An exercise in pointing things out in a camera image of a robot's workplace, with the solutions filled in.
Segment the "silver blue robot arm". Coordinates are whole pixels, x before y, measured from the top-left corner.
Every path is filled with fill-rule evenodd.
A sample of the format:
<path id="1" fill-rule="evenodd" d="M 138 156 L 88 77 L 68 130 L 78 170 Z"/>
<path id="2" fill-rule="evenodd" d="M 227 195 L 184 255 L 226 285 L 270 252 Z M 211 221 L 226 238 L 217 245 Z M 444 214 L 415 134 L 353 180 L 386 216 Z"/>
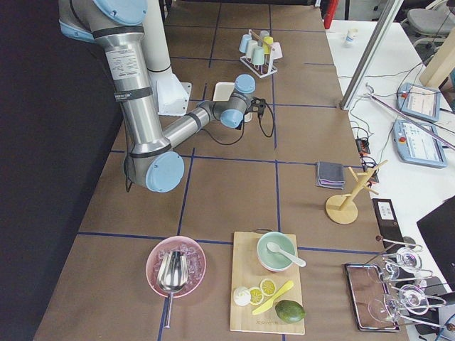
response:
<path id="1" fill-rule="evenodd" d="M 59 1 L 64 36 L 96 43 L 107 58 L 127 137 L 126 179 L 152 192 L 173 190 L 184 174 L 174 148 L 213 120 L 235 129 L 251 112 L 255 79 L 237 76 L 226 101 L 179 109 L 189 94 L 173 73 L 158 1 Z"/>

